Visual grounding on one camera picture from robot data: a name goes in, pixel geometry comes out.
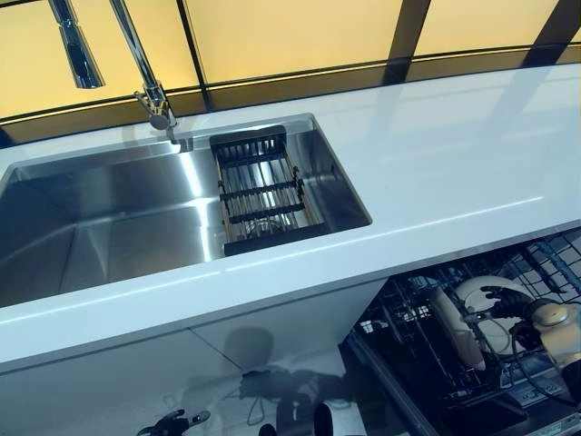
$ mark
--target open dishwasher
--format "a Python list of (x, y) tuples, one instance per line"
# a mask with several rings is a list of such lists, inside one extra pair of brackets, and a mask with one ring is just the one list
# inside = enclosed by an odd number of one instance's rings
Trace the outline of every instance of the open dishwasher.
[(391, 276), (360, 318), (346, 345), (410, 434), (581, 434), (578, 385), (570, 392), (544, 347), (512, 339), (521, 319), (463, 321), (506, 287), (575, 308), (578, 332), (581, 227)]

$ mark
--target white cabinet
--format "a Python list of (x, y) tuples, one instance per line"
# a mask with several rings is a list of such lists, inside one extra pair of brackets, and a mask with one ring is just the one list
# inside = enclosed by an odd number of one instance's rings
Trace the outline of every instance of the white cabinet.
[[(0, 375), (0, 435), (70, 426), (143, 399), (158, 404), (156, 413), (167, 412), (172, 402), (179, 406), (183, 389), (236, 371), (185, 330), (5, 373)], [(152, 417), (145, 413), (143, 422)], [(130, 429), (127, 434), (139, 430)]]
[(385, 280), (319, 294), (193, 330), (244, 370), (339, 344)]

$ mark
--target black dish rack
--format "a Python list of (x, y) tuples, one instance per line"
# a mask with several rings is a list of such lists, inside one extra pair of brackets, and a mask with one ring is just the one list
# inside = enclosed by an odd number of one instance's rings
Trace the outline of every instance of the black dish rack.
[[(487, 352), (485, 371), (467, 367), (438, 324), (429, 296), (436, 289), (450, 295), (482, 275), (518, 282), (536, 298), (581, 302), (581, 228), (389, 278), (359, 327), (428, 408), (467, 408), (511, 392), (523, 408), (545, 399), (530, 390), (523, 393), (526, 379), (512, 355)], [(520, 357), (537, 381), (556, 374), (543, 352), (521, 352)], [(555, 384), (544, 386), (560, 393)]]
[(210, 138), (229, 256), (329, 232), (314, 212), (282, 125)]

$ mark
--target floor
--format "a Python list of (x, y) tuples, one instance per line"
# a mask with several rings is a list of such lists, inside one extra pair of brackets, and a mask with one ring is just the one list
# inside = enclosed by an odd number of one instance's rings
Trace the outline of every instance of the floor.
[(354, 390), (339, 349), (310, 352), (276, 362), (260, 372), (212, 381), (162, 398), (140, 399), (99, 416), (23, 436), (133, 436), (170, 411), (193, 415), (207, 410), (209, 420), (186, 436), (256, 436), (271, 423), (280, 435), (312, 434), (312, 413), (320, 402), (330, 407), (335, 434), (366, 435)]

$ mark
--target chrome faucet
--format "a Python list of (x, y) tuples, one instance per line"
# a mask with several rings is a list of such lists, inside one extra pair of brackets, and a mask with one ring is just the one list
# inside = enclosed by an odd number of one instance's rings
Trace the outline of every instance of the chrome faucet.
[[(73, 6), (69, 0), (48, 0), (60, 26), (64, 49), (73, 72), (74, 82), (80, 88), (103, 86), (103, 79), (91, 51), (84, 39), (81, 27), (77, 24)], [(160, 81), (155, 79), (152, 67), (143, 50), (139, 36), (124, 0), (110, 0), (117, 22), (123, 31), (133, 59), (137, 63), (143, 78), (143, 93), (135, 91), (133, 95), (149, 114), (149, 122), (158, 130), (167, 130), (172, 135), (172, 128), (177, 124)]]

